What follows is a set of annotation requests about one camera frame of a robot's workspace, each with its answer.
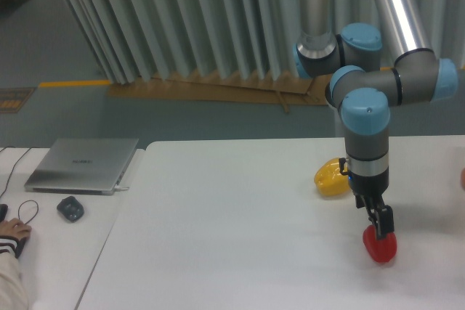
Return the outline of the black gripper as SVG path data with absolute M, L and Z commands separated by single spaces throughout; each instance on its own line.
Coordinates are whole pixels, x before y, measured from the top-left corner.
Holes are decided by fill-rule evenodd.
M 393 210 L 381 196 L 389 186 L 389 166 L 381 159 L 361 161 L 351 157 L 339 158 L 339 172 L 348 176 L 349 187 L 355 194 L 356 208 L 365 207 L 367 210 L 376 239 L 383 240 L 393 233 Z

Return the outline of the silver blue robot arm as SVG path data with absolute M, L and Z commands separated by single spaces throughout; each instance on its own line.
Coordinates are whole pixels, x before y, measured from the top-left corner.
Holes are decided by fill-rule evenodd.
M 374 0 L 381 28 L 365 23 L 331 29 L 331 0 L 299 0 L 301 33 L 293 54 L 299 75 L 331 77 L 325 98 L 341 119 L 340 159 L 356 206 L 367 211 L 377 240 L 394 232 L 383 199 L 389 185 L 390 107 L 452 97 L 458 74 L 435 56 L 414 0 Z

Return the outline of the person's hand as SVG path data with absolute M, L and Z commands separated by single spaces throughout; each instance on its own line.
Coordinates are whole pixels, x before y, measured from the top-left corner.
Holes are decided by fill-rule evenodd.
M 17 240 L 29 239 L 32 228 L 21 220 L 3 220 L 0 223 L 0 235 L 2 237 L 15 238 Z

